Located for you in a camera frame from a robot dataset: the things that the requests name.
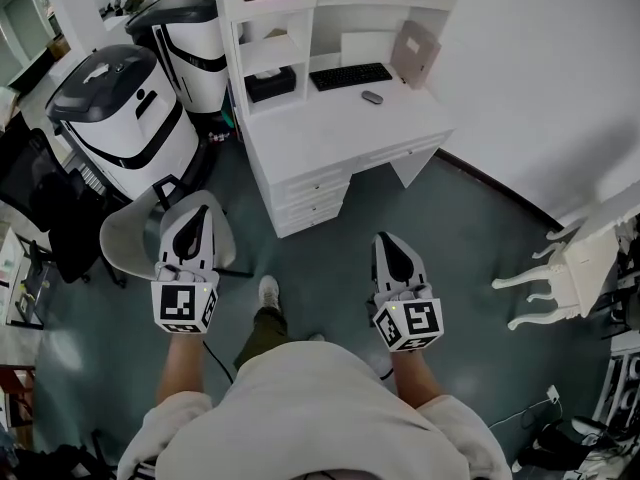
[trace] shoe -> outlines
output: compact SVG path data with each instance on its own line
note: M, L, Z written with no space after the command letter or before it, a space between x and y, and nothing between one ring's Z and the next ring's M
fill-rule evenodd
M260 280L260 287L258 288L258 300L260 301L261 308L274 308L282 312L280 309L280 287L278 281L272 276L264 276Z

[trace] person's right arm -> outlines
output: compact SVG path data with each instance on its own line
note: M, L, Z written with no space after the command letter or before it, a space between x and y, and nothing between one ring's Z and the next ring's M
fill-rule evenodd
M422 351L392 352L398 398L436 426L469 463L471 478L510 480L511 471L498 441L480 417L445 395Z

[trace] black keyboard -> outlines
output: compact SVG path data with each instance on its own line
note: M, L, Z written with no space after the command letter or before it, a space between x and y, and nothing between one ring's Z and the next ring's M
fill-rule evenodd
M360 66L347 66L344 68L325 69L309 75L319 91L329 91L352 85L370 84L391 80L393 77L387 69L376 62L374 64L361 64Z

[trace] black baseboard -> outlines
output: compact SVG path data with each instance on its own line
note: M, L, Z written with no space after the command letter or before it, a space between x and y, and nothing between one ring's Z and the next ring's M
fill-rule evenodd
M503 196L511 199L514 203L520 205L527 212L531 213L538 220L544 222L546 226L553 229L554 231L560 231L562 229L562 226L560 225L560 223L556 219L551 217L551 215L542 211L531 201L528 201L527 199L522 197L520 194L511 190L509 187L503 185L499 181L494 180L491 176L476 169L473 165L468 164L464 160L461 160L460 158L458 158L455 155L452 155L451 153L447 153L443 149L438 149L438 151L436 151L435 156L440 160L444 160L445 162L453 165L457 169L460 169L462 172L468 174L472 178L475 178L478 181L481 181L482 183L484 183L485 185L491 187L492 189L500 192Z

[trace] black office chair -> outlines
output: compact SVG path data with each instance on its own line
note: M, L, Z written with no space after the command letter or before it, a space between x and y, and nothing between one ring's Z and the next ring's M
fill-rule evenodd
M100 250L102 222L120 206L87 187L76 169L67 173L42 130L9 130L0 137L0 200L49 232L51 252L29 248L36 264L55 262L65 282L87 282L86 272L101 257L113 282L124 288L125 279L117 278Z

